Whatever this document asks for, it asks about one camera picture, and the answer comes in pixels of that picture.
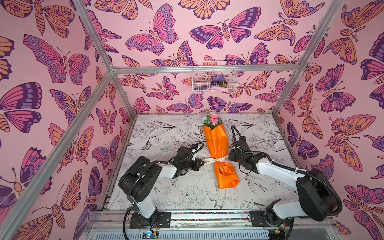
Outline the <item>white ribbon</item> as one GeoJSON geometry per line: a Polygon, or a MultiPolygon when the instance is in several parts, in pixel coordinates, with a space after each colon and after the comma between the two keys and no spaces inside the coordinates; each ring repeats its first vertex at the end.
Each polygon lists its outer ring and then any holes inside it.
{"type": "Polygon", "coordinates": [[[210,165],[210,164],[215,164],[216,162],[222,162],[222,163],[226,163],[229,161],[229,156],[225,156],[223,158],[211,158],[209,156],[206,156],[206,155],[203,155],[201,154],[199,156],[199,158],[204,162],[204,165],[207,166],[207,165],[210,165]]]}

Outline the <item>orange wrapping paper sheet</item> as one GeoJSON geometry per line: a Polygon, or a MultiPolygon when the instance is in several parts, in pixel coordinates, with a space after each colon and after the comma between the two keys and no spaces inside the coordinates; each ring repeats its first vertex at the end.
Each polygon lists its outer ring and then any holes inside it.
{"type": "MultiPolygon", "coordinates": [[[[203,131],[211,158],[223,158],[229,155],[229,142],[224,124],[213,130],[203,126],[203,131]]],[[[240,179],[235,167],[229,161],[226,163],[216,162],[214,171],[220,189],[232,189],[238,186],[240,179]]]]}

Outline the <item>pink fake rose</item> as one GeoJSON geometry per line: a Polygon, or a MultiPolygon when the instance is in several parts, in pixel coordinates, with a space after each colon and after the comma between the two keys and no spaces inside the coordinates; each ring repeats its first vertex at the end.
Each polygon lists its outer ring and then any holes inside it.
{"type": "Polygon", "coordinates": [[[210,120],[209,120],[210,128],[212,130],[215,129],[216,127],[218,127],[219,125],[221,125],[223,123],[222,119],[214,111],[209,112],[209,118],[210,118],[210,120]]]}

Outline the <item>white fake flower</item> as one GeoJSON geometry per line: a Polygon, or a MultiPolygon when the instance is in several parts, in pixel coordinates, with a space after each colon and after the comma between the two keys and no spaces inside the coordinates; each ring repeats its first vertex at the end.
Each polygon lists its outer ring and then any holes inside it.
{"type": "Polygon", "coordinates": [[[211,123],[211,117],[209,117],[209,116],[204,116],[204,117],[202,118],[202,123],[203,123],[204,126],[208,126],[208,125],[211,123]]]}

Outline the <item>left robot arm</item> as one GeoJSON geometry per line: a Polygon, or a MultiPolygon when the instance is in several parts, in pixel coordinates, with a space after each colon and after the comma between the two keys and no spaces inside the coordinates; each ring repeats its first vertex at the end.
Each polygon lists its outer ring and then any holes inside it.
{"type": "Polygon", "coordinates": [[[151,161],[141,156],[120,178],[118,186],[126,194],[133,209],[145,220],[154,220],[157,207],[153,204],[150,193],[159,178],[176,179],[190,170],[199,171],[205,162],[197,157],[204,148],[202,142],[190,147],[180,147],[175,157],[166,161],[151,161]]]}

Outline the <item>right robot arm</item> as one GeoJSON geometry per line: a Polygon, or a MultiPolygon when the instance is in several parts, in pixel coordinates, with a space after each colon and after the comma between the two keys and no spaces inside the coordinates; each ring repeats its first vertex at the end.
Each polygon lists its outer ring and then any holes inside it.
{"type": "Polygon", "coordinates": [[[244,137],[233,138],[229,160],[255,174],[278,180],[293,188],[296,199],[276,200],[266,207],[269,225],[287,218],[309,217],[317,222],[337,216],[343,209],[341,198],[322,171],[291,168],[274,161],[267,153],[252,152],[244,137]]]}

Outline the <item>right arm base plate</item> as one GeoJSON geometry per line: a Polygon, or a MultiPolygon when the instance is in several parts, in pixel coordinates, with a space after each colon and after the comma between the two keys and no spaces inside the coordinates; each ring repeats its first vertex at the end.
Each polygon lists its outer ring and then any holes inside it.
{"type": "Polygon", "coordinates": [[[280,219],[273,211],[254,210],[249,213],[253,227],[278,228],[292,225],[292,219],[280,219]]]}

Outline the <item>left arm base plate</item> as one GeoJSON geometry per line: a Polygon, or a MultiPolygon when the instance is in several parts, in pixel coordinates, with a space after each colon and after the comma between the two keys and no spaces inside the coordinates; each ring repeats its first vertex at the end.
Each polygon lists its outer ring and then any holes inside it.
{"type": "Polygon", "coordinates": [[[170,212],[154,212],[148,219],[138,213],[133,213],[130,221],[130,229],[158,228],[169,229],[171,225],[170,212]]]}

